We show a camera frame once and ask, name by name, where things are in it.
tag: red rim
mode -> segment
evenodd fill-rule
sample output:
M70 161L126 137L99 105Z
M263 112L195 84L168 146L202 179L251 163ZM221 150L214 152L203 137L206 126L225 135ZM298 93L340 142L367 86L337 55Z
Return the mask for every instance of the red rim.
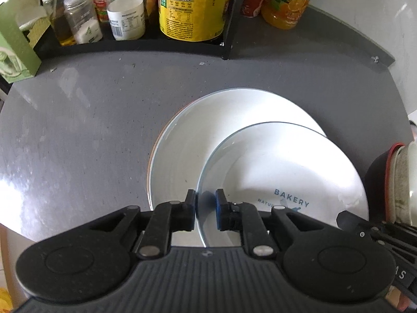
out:
M385 180L384 180L384 202L385 202L385 220L388 221L390 217L389 213L389 170L391 167L391 159L393 158L394 153L400 148L405 146L402 142L394 143L388 152L387 163L385 165Z

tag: gray countertop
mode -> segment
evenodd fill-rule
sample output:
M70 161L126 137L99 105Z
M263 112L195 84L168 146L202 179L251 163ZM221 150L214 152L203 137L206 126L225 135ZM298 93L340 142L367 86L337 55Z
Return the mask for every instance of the gray countertop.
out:
M44 61L35 78L15 83L0 114L0 223L40 240L129 204L149 209L159 132L189 102L232 87L301 106L362 178L394 142L412 140L389 71L369 54L301 25L243 20L229 61L84 54Z

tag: green box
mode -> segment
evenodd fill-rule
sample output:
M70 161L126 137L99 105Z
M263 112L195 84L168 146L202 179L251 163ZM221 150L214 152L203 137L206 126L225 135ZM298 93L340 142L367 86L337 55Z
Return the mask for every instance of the green box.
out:
M0 74L8 83L34 77L41 60L9 14L7 2L0 5Z

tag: glass jar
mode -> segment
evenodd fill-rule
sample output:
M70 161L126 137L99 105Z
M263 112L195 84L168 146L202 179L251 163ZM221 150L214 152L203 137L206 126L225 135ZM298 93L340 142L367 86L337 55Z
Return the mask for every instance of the glass jar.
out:
M65 16L78 44L95 43L103 37L91 0L64 0Z
M76 42L65 17L64 0L48 0L43 4L49 15L52 29L61 46L74 45Z
M106 0L107 15L116 40L135 40L145 33L143 0Z

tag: screw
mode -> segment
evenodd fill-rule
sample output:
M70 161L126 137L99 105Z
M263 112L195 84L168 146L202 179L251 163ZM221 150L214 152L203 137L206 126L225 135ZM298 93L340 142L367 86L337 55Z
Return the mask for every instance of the screw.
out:
M143 257L156 257L160 250L157 246L143 246L139 250L139 254Z
M258 257L267 257L274 252L274 249L271 246L266 246L262 244L262 245L254 247L252 251Z
M213 255L212 251L205 251L205 252L201 252L203 257L211 257Z

